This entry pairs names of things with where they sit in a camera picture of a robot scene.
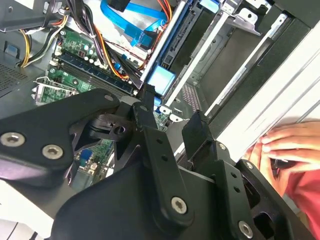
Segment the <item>screw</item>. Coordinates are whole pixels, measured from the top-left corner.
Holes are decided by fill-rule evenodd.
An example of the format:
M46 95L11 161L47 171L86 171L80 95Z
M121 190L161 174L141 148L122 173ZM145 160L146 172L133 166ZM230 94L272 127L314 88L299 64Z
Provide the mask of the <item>screw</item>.
M110 96L110 95L104 95L104 98L109 100L109 101L113 101L114 100L114 98L112 96Z
M148 108L146 108L145 106L141 105L140 108L146 112L148 112Z
M222 143L219 143L219 147L220 147L222 150L226 150L226 149L227 149L226 146L223 145Z
M49 144L42 149L42 154L47 159L57 160L62 157L64 151L58 145Z
M252 166L251 162L246 161L245 164L248 168L254 169L254 166Z
M187 204L178 196L174 196L171 199L171 206L178 214L185 214L187 212Z
M245 235L248 239L253 238L254 233L252 232L251 227L245 221L239 221L238 226L243 235Z
M7 132L1 135L0 142L7 147L19 147L24 144L26 138L17 132Z

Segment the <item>red shirt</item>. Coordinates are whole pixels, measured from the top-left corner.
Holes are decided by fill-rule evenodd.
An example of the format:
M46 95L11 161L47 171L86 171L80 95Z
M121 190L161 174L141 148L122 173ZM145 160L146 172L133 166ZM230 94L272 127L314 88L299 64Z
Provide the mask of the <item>red shirt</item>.
M307 215L311 233L320 240L320 170L292 173L286 194Z

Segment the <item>ventilation grille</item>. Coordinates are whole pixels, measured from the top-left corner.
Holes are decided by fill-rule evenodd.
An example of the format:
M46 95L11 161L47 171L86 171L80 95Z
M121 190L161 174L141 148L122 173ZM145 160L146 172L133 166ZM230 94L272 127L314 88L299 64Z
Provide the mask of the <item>ventilation grille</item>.
M17 81L21 81L27 78L15 70L0 64L0 95L3 91L8 91L14 87Z
M197 94L193 86L188 83L184 84L182 87L182 94L183 100L185 100L192 107L194 112L200 109Z

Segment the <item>person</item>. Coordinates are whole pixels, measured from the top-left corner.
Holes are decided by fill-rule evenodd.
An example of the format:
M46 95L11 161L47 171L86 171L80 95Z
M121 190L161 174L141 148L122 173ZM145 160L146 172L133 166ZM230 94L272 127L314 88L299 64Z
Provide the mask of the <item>person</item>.
M269 131L249 148L253 163L279 195L287 194L304 212L309 229L320 240L320 121L285 125ZM274 177L271 159L295 161Z

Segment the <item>motherboard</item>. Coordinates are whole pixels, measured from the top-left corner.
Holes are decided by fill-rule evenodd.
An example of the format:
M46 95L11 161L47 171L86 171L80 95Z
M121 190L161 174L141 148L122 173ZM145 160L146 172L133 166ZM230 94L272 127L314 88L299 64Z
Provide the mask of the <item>motherboard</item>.
M90 40L66 28L57 38L46 76L34 82L36 87L32 89L32 97L38 106L95 88L106 89L119 99L138 92L132 82L114 76L108 66L100 63ZM170 123L168 116L157 111L153 114L158 129L165 132ZM112 174L113 154L114 143L105 139L78 152L74 156L75 172L70 171L70 186L80 192Z

